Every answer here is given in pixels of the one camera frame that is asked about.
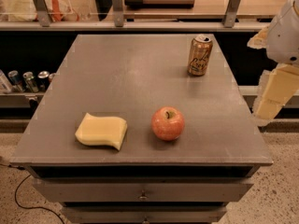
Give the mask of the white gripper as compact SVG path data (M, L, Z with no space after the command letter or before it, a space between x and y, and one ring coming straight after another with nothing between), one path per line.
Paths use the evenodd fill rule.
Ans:
M247 46L265 49L277 63L272 71L264 70L253 103L257 120L272 120L299 90L299 0L288 0L268 26L254 35Z

